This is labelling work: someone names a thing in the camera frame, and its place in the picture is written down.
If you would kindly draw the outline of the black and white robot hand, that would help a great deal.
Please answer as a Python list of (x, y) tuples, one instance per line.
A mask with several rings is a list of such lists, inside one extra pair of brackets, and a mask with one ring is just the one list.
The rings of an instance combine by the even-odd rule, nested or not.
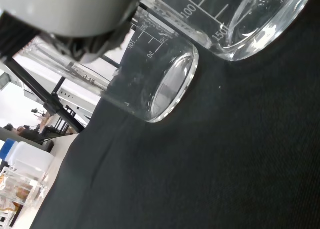
[(39, 37), (61, 55), (91, 63), (121, 46), (140, 0), (0, 0), (0, 59)]

